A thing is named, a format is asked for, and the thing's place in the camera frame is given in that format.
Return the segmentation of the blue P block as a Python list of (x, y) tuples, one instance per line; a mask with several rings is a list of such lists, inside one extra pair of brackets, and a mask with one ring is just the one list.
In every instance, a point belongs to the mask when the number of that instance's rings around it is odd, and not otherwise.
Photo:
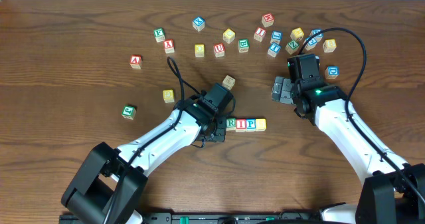
[(246, 119), (246, 131), (255, 132), (256, 131), (256, 119)]

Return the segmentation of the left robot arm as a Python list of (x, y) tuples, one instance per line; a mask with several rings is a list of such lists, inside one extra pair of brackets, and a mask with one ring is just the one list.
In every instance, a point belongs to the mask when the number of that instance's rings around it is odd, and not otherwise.
[(234, 97), (215, 84), (179, 101), (160, 125), (142, 137), (111, 148), (102, 142), (83, 161), (61, 203), (83, 223), (142, 223), (137, 212), (149, 175), (167, 158), (195, 141), (221, 142), (225, 108)]

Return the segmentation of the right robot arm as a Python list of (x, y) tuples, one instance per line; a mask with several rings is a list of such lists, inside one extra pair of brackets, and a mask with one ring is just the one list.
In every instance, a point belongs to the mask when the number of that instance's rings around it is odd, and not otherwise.
[(333, 204), (318, 212), (322, 223), (423, 223), (424, 164), (410, 165), (362, 121), (347, 95), (319, 73), (314, 54), (288, 59), (289, 77), (276, 77), (272, 99), (292, 104), (339, 148), (361, 184), (356, 205)]

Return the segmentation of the green R block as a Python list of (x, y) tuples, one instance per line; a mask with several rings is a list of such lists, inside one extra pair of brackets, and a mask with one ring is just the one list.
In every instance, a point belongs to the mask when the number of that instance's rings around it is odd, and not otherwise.
[(236, 129), (236, 118), (227, 118), (226, 119), (226, 130), (234, 131)]

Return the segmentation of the yellow S block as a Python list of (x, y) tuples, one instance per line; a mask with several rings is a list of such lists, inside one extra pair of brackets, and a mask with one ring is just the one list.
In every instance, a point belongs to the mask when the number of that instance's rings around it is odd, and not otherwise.
[(267, 123), (265, 118), (257, 118), (256, 119), (256, 131), (262, 132), (267, 128)]

